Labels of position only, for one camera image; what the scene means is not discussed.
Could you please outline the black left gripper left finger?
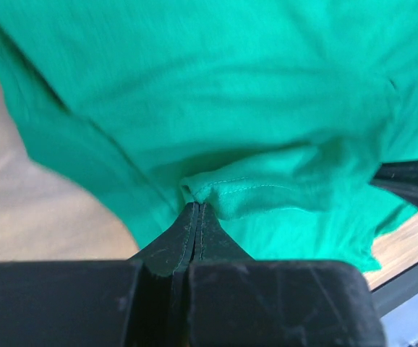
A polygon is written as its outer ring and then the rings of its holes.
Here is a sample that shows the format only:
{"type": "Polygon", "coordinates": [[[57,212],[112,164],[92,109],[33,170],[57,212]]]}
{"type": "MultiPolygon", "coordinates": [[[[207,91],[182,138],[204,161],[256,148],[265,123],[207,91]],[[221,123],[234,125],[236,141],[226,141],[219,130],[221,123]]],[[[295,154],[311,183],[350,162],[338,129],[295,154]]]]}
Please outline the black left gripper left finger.
{"type": "Polygon", "coordinates": [[[0,346],[185,346],[198,214],[127,260],[0,262],[0,346]]]}

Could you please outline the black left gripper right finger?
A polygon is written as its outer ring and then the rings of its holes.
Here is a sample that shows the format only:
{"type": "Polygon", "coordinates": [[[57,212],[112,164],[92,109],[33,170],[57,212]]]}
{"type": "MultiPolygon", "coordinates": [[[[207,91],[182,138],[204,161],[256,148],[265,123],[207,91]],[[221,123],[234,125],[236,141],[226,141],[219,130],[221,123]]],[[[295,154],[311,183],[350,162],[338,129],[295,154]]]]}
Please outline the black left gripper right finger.
{"type": "Polygon", "coordinates": [[[191,346],[384,346],[363,275],[334,260],[254,261],[192,206],[191,346]]]}

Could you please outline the green t shirt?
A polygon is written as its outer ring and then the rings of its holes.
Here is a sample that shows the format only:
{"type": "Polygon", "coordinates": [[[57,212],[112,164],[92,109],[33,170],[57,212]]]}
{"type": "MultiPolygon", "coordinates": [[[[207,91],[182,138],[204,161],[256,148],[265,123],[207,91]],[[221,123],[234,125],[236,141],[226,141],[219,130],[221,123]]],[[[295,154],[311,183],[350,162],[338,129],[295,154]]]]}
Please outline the green t shirt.
{"type": "Polygon", "coordinates": [[[199,202],[255,259],[367,272],[417,211],[370,181],[418,160],[418,1],[0,1],[0,83],[140,247],[199,202]]]}

